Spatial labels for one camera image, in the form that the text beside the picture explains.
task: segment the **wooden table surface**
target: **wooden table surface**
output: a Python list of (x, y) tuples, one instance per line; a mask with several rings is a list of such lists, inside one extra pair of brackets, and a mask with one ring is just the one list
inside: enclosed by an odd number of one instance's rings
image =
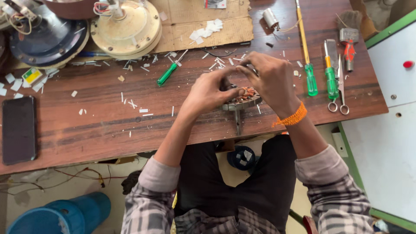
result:
[[(289, 28), (297, 21), (295, 0), (257, 0), (251, 1), (254, 40), (249, 45), (231, 44), (210, 50), (216, 54), (233, 51), (229, 57), (241, 58), (250, 51), (262, 52), (277, 58), (289, 60), (301, 78), (293, 77), (297, 96), (304, 102), (308, 115), (315, 124), (324, 124), (346, 119), (361, 118), (381, 113), (388, 109), (383, 99), (374, 69), (372, 67), (364, 41), (360, 38), (355, 46), (354, 72), (345, 81), (345, 102), (350, 112), (342, 115), (339, 111), (328, 111), (329, 103), (326, 77), (324, 74), (324, 46), (327, 38), (338, 40), (335, 13), (350, 10), (348, 0), (300, 0), (302, 16), (306, 30), (307, 45), (319, 94), (309, 97), (307, 94), (306, 74), (296, 61), (305, 64), (299, 29), (289, 32), (272, 32), (266, 29), (262, 12), (270, 7), (280, 22), (281, 28)], [(265, 45), (274, 44), (273, 48)], [(343, 46), (338, 46), (338, 53)], [(206, 53), (199, 49), (190, 50), (178, 68), (163, 87), (156, 80), (170, 65), (170, 61), (159, 56), (159, 61), (151, 64), (146, 72), (140, 68), (144, 63), (132, 63), (133, 71), (123, 70), (126, 61), (110, 60), (110, 67), (102, 62), (101, 67), (93, 65), (73, 66), (60, 70), (45, 84), (43, 94), (32, 89), (19, 90), (25, 95), (34, 95), (38, 100), (38, 158), (11, 166), (0, 164), (0, 174), (28, 171), (85, 161), (99, 161), (130, 153), (157, 149), (169, 131), (192, 84), (203, 71), (214, 63), (213, 56), (201, 59)], [(228, 59), (223, 58), (229, 66)], [(15, 77), (25, 70), (16, 70)], [(117, 77), (123, 75), (126, 80), (120, 82)], [(239, 74), (231, 76), (230, 81), (238, 86), (250, 86), (248, 80)], [(76, 97), (71, 97), (76, 90)], [(127, 100), (132, 99), (138, 105), (135, 110), (129, 104), (121, 103), (121, 92)], [(15, 92), (9, 90), (10, 99)], [(149, 109), (152, 116), (143, 117), (139, 108)], [(79, 110), (87, 114), (79, 115)], [(260, 111), (256, 107), (241, 112), (242, 136), (255, 136), (284, 129), (284, 126), (272, 128), (276, 114), (263, 102)], [(221, 139), (237, 138), (235, 134), (234, 113), (215, 111), (199, 117), (192, 129), (189, 144)]]

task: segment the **hand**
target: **hand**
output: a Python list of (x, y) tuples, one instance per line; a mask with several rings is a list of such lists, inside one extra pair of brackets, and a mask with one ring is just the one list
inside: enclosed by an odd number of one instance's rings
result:
[(226, 101), (243, 95), (244, 89), (242, 88), (220, 91), (220, 84), (226, 83), (223, 79), (226, 79), (234, 71), (235, 68), (225, 68), (202, 74), (196, 79), (191, 92), (182, 104), (180, 112), (196, 119), (199, 115), (213, 110)]
[[(252, 64), (259, 76), (246, 65)], [(237, 66), (237, 71), (245, 74), (263, 100), (276, 112), (280, 119), (294, 114), (300, 100), (293, 89), (293, 67), (286, 60), (269, 55), (251, 52)]]

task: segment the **cardboard sheet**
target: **cardboard sheet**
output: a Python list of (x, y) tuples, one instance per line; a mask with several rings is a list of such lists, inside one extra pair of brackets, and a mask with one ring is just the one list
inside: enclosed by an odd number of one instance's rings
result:
[[(206, 9), (203, 0), (150, 0), (158, 12), (168, 19), (162, 22), (162, 37), (154, 52), (185, 50), (198, 47), (246, 42), (254, 38), (253, 23), (247, 0), (227, 2), (226, 9)], [(201, 44), (193, 43), (189, 36), (194, 30), (206, 27), (209, 20), (224, 21), (223, 29), (204, 38)]]

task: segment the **left hand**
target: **left hand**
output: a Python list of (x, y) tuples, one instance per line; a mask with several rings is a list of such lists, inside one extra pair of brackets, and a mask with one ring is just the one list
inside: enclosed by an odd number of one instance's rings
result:
[(182, 104), (180, 112), (196, 119), (201, 114), (210, 112), (226, 101), (243, 95), (244, 89), (240, 87), (220, 91), (221, 80), (226, 79), (233, 72), (235, 72), (235, 68), (225, 68), (202, 74), (196, 79), (191, 92)]

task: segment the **red knob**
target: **red knob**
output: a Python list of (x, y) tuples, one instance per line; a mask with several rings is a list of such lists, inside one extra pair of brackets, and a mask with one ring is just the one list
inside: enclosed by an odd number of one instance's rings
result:
[(415, 62), (413, 62), (413, 61), (406, 61), (406, 62), (403, 63), (403, 67), (405, 67), (405, 68), (411, 68), (414, 65), (415, 65)]

